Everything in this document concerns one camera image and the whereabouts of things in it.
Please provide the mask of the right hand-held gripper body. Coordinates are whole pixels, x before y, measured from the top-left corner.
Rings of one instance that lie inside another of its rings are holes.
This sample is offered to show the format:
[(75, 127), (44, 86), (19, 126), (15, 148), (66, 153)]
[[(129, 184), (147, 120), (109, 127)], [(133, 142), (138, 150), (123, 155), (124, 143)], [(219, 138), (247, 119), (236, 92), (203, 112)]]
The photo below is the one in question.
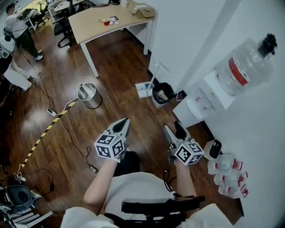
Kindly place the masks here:
[(169, 163), (173, 163), (177, 159), (186, 166), (196, 164), (204, 155), (202, 147), (191, 137), (189, 131), (180, 122), (175, 121), (174, 125), (175, 133), (168, 125), (163, 127), (165, 137), (169, 143)]

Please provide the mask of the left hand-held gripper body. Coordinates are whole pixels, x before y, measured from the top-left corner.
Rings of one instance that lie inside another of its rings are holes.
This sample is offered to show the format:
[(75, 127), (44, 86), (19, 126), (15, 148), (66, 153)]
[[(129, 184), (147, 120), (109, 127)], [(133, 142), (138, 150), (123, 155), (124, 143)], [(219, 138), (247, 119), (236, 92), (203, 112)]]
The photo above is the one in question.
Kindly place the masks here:
[(110, 124), (94, 142), (98, 156), (106, 159), (121, 159), (128, 149), (129, 132), (129, 118), (122, 118)]

